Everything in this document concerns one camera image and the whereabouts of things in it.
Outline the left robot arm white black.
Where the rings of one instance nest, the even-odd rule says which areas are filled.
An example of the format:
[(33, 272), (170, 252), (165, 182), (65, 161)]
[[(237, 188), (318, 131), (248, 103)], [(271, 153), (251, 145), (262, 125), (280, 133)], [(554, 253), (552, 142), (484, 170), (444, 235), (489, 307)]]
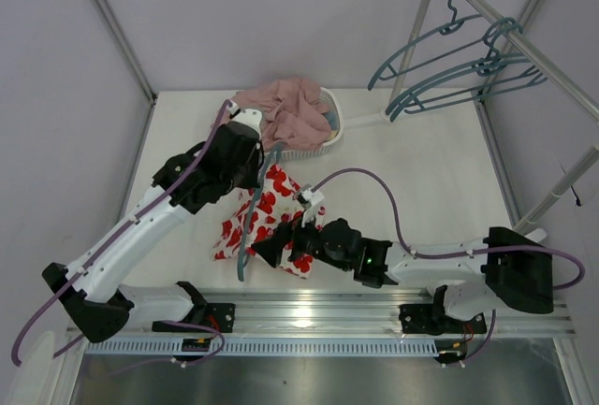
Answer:
[(258, 115), (240, 114), (211, 135), (211, 141), (170, 157), (111, 235), (70, 264), (43, 270), (46, 284), (91, 343), (137, 325), (164, 332), (209, 322), (209, 304), (190, 282), (148, 288), (123, 281), (164, 236), (204, 206), (235, 188), (257, 186), (263, 160)]

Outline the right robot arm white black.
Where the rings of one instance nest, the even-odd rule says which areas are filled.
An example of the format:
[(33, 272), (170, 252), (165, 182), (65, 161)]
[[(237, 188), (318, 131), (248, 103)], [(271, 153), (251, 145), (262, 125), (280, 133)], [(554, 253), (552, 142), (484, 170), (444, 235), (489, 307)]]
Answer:
[(554, 311), (551, 255), (504, 227), (493, 227), (478, 240), (406, 250), (398, 242), (364, 237), (345, 219), (322, 228), (295, 220), (279, 224), (251, 249), (273, 268), (309, 255), (352, 273), (366, 287), (427, 290), (431, 302), (400, 307), (402, 332), (408, 335), (483, 334), (487, 312)]

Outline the red poppy print skirt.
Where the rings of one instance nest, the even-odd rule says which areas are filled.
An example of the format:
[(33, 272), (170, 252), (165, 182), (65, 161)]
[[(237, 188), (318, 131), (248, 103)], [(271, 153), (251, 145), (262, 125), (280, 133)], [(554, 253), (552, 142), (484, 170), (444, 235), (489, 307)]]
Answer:
[[(256, 257), (251, 245), (273, 235), (281, 222), (292, 221), (301, 216), (302, 207), (294, 199), (300, 185), (278, 164), (267, 171), (264, 188), (252, 217), (247, 239), (247, 253)], [(253, 190), (241, 190), (237, 194), (238, 207), (221, 223), (221, 235), (212, 246), (212, 259), (227, 260), (238, 256), (244, 217), (252, 199)]]

